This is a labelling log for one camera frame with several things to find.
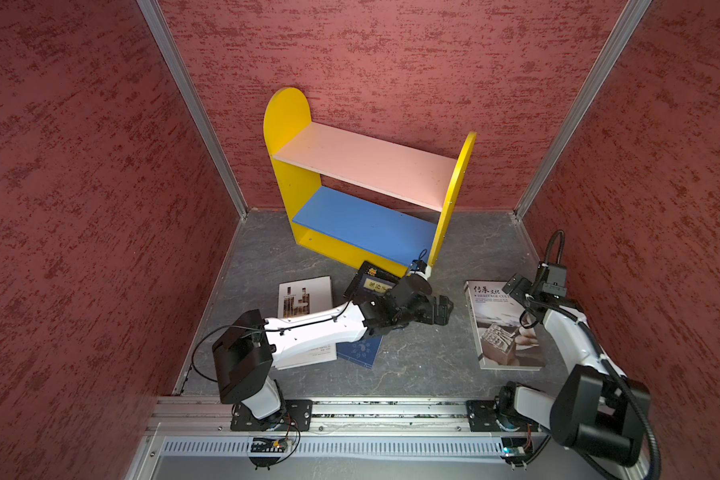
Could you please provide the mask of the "white heritage cultural book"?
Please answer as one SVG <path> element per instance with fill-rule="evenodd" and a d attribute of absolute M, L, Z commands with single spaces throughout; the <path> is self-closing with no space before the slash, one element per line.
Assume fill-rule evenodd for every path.
<path fill-rule="evenodd" d="M 482 370 L 540 371 L 546 358 L 533 329 L 520 324 L 522 306 L 501 281 L 468 280 L 464 293 Z"/>

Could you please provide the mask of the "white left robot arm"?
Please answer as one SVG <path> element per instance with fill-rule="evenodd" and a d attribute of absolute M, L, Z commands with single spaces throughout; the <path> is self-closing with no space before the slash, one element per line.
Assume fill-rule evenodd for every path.
<path fill-rule="evenodd" d="M 244 405 L 258 421 L 279 419 L 283 395 L 271 369 L 315 348 L 383 336 L 411 323 L 445 326 L 453 308 L 447 296 L 434 295 L 429 282 L 414 274 L 382 295 L 300 317 L 264 318 L 249 310 L 212 346 L 220 401 Z"/>

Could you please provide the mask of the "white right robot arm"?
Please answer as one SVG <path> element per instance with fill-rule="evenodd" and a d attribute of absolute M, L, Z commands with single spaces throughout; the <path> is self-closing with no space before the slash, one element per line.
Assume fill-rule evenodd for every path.
<path fill-rule="evenodd" d="M 597 464 L 599 459 L 631 467 L 647 443 L 650 467 L 646 476 L 656 478 L 660 453 L 648 421 L 651 395 L 647 387 L 629 380 L 614 364 L 575 301 L 548 294 L 538 283 L 519 275 L 502 291 L 523 307 L 534 326 L 542 326 L 551 335 L 568 376 L 554 397 L 507 383 L 496 398 L 498 424 L 515 430 L 534 423 L 600 473 L 605 470 Z"/>

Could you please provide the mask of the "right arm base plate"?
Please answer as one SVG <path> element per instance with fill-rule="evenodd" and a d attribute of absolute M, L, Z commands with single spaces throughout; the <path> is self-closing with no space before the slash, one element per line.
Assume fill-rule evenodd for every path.
<path fill-rule="evenodd" d="M 467 400 L 466 418 L 472 433 L 516 432 L 518 427 L 499 417 L 494 400 Z"/>

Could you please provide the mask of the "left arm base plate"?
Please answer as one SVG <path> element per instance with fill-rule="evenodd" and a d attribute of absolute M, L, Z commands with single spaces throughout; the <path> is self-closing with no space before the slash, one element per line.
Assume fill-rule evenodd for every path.
<path fill-rule="evenodd" d="M 308 431 L 313 406 L 312 400 L 284 400 L 280 411 L 259 420 L 253 416 L 248 407 L 242 403 L 235 404 L 231 410 L 230 430 L 233 432 L 285 431 L 296 424 L 299 431 Z"/>

